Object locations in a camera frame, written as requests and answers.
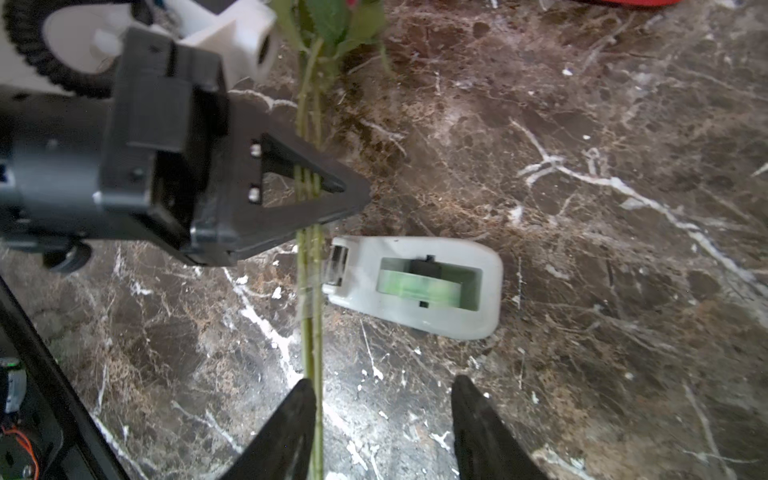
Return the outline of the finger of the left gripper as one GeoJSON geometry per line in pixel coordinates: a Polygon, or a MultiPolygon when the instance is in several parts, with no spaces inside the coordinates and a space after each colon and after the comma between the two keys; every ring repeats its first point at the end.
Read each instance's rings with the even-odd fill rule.
{"type": "Polygon", "coordinates": [[[229,98],[227,133],[213,147],[191,223],[195,264],[234,264],[299,230],[361,212],[370,184],[317,150],[265,108],[229,98]]]}

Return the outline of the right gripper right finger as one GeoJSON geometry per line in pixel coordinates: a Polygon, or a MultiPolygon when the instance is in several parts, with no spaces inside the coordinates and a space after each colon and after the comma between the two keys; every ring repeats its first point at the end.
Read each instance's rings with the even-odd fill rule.
{"type": "Polygon", "coordinates": [[[466,375],[451,387],[454,453],[461,480],[547,480],[466,375]]]}

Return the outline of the white tape dispenser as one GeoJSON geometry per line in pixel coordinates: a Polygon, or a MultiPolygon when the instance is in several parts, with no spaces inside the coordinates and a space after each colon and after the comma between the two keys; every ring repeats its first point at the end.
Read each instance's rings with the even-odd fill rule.
{"type": "Polygon", "coordinates": [[[323,292],[337,306],[468,341],[496,330],[502,286],[500,256],[474,241],[339,236],[323,292]]]}

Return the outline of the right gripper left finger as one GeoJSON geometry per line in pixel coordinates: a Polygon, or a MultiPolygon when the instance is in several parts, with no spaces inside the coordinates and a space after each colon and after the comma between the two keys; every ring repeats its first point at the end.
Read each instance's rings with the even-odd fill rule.
{"type": "Polygon", "coordinates": [[[221,480],[305,480],[315,434],[312,381],[296,383],[221,480]]]}

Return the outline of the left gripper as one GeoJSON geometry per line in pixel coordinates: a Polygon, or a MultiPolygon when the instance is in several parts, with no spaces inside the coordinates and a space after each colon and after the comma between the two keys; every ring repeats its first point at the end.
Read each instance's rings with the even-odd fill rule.
{"type": "Polygon", "coordinates": [[[1,89],[1,240],[72,272],[95,240],[147,241],[194,266],[228,258],[194,238],[227,133],[221,57],[129,31],[107,100],[1,89]]]}

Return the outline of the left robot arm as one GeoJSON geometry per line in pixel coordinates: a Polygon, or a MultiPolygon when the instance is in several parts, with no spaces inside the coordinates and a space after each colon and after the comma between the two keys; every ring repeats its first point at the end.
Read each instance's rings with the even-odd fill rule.
{"type": "Polygon", "coordinates": [[[225,267],[362,211],[366,179],[234,92],[289,30],[275,1],[5,1],[53,92],[1,88],[1,240],[53,272],[95,240],[225,267]]]}

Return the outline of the peach rose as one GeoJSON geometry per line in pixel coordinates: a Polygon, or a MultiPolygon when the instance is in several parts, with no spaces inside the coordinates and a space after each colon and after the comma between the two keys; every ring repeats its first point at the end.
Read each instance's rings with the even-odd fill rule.
{"type": "MultiPolygon", "coordinates": [[[[306,74],[307,85],[310,87],[312,93],[313,106],[312,106],[312,125],[313,125],[313,144],[319,146],[321,142],[321,108],[320,108],[320,93],[315,87],[314,81],[317,78],[316,67],[318,66],[318,60],[320,53],[323,49],[324,40],[318,37],[312,47],[312,56],[310,60],[312,65],[307,65],[306,74]]],[[[322,365],[322,287],[321,287],[321,274],[322,274],[322,240],[323,233],[319,224],[315,224],[311,227],[310,233],[310,261],[311,261],[311,290],[312,290],[312,363],[313,363],[313,388],[316,396],[316,420],[315,431],[313,440],[313,454],[312,454],[312,479],[324,478],[324,460],[323,460],[323,365],[322,365]]]]}

